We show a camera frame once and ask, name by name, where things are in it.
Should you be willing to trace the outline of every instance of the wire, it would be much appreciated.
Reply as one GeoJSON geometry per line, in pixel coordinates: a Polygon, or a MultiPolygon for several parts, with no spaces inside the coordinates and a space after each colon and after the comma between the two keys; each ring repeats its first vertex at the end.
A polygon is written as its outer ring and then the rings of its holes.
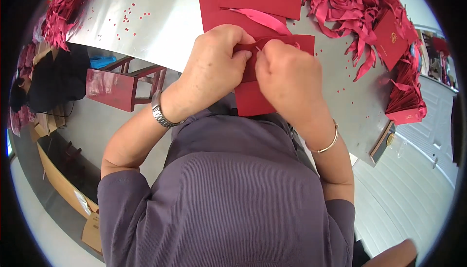
{"type": "Polygon", "coordinates": [[[60,116],[60,115],[50,114],[50,113],[46,113],[46,112],[43,112],[43,113],[44,113],[44,114],[47,114],[47,115],[56,116],[56,117],[63,117],[63,118],[67,118],[67,117],[69,117],[69,116],[72,114],[72,112],[73,112],[73,108],[74,108],[74,107],[75,107],[75,101],[73,101],[72,110],[71,110],[71,111],[68,113],[68,115],[66,115],[66,116],[60,116]]]}

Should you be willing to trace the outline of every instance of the wrist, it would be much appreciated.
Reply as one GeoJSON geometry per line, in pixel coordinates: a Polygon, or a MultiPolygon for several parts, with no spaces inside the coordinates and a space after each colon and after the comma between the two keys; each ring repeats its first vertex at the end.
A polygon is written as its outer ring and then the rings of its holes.
{"type": "Polygon", "coordinates": [[[183,94],[179,91],[178,81],[172,83],[161,93],[161,112],[168,121],[179,123],[191,115],[189,105],[182,98],[183,94]]]}

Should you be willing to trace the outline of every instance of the left hand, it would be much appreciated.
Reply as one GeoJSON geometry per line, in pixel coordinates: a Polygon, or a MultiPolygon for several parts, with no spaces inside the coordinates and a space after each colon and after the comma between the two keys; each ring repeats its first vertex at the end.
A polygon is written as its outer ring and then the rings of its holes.
{"type": "Polygon", "coordinates": [[[241,27],[220,25],[199,36],[182,76],[161,95],[161,110],[167,120],[178,123],[211,106],[242,81],[250,51],[238,51],[237,44],[255,40],[241,27]]]}

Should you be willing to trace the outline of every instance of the gold foil logo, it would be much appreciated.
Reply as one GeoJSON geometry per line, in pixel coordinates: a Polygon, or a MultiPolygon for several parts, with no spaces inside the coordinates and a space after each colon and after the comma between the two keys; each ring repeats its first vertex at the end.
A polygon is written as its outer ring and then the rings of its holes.
{"type": "Polygon", "coordinates": [[[397,35],[396,35],[395,33],[392,33],[392,34],[391,34],[391,41],[392,41],[392,43],[394,44],[396,40],[397,40],[397,35]]]}

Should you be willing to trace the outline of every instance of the right hand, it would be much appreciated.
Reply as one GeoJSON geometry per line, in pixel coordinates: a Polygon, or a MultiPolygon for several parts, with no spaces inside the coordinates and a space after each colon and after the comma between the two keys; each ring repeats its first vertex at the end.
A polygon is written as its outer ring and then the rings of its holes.
{"type": "Polygon", "coordinates": [[[273,39],[258,52],[255,70],[261,93],[295,128],[318,108],[327,108],[321,64],[307,52],[273,39]]]}

